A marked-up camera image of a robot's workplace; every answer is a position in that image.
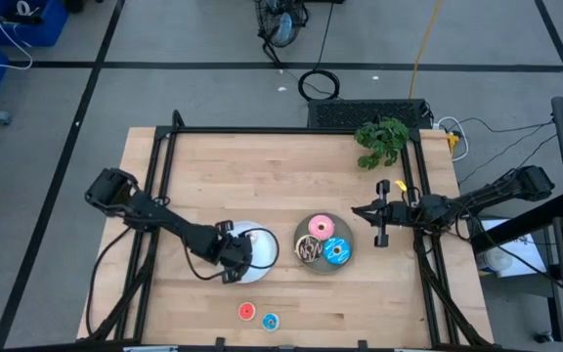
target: small ring toy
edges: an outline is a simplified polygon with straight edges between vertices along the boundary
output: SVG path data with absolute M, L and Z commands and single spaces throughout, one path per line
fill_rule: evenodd
M 280 327 L 280 317 L 274 313 L 267 313 L 262 319 L 262 328 L 268 332 L 273 332 Z
M 244 302 L 238 308 L 238 316 L 248 322 L 255 317 L 255 306 L 251 302 Z

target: pink donut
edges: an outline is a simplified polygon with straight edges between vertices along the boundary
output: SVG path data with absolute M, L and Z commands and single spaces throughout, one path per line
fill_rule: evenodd
M 324 215 L 317 215 L 310 219 L 310 223 L 308 224 L 308 230 L 310 231 L 310 235 L 314 236 L 315 238 L 325 241 L 333 235 L 333 230 L 335 225 L 333 221 L 328 216 Z

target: yellow cable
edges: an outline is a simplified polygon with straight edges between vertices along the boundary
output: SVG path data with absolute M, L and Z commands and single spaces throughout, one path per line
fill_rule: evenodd
M 429 40 L 429 35 L 431 34 L 431 29 L 434 27 L 434 22 L 438 17 L 438 12 L 440 7 L 442 6 L 443 0 L 436 0 L 436 7 L 434 7 L 434 13 L 431 15 L 431 21 L 427 26 L 427 30 L 425 30 L 425 36 L 422 38 L 422 44 L 420 45 L 420 50 L 418 50 L 418 56 L 416 57 L 416 62 L 414 63 L 414 71 L 411 74 L 411 83 L 410 83 L 410 94 L 408 95 L 408 99 L 414 94 L 414 85 L 416 83 L 416 73 L 418 72 L 418 62 L 420 62 L 420 58 L 422 57 L 423 52 L 425 51 L 425 45 L 427 45 L 427 41 Z

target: donut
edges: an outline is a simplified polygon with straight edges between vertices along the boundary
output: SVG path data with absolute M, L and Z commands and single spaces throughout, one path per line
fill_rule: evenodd
M 251 302 L 244 302 L 238 308 L 238 316 L 248 322 L 255 317 L 255 306 Z
M 333 221 L 325 215 L 317 215 L 310 219 L 308 230 L 310 235 L 316 237 L 321 241 L 325 241 L 333 235 L 335 225 Z
M 273 332 L 280 327 L 280 317 L 274 313 L 267 313 L 262 319 L 262 328 L 268 332 Z
M 294 252 L 302 261 L 311 263 L 323 255 L 323 243 L 312 235 L 304 235 L 295 244 Z
M 325 242 L 325 259 L 333 265 L 344 264 L 351 257 L 351 245 L 341 238 L 331 238 Z

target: white paper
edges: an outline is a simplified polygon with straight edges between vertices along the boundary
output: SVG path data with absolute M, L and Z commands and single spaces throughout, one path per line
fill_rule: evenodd
M 494 226 L 497 226 L 498 224 L 501 224 L 505 221 L 507 221 L 507 219 L 483 220 L 482 225 L 484 229 L 490 230 Z M 502 244 L 501 247 L 523 258 L 523 260 L 531 264 L 536 269 L 542 272 L 546 272 L 542 258 L 538 253 L 538 247 L 534 244 L 534 239 L 532 238 L 531 234 L 522 236 L 512 242 Z M 511 276 L 528 275 L 535 273 L 535 271 L 531 270 L 525 264 L 521 263 L 520 260 L 514 258 L 514 260 L 512 261 L 512 266 L 509 267 L 509 269 L 497 272 L 497 276 L 500 278 L 506 278 Z

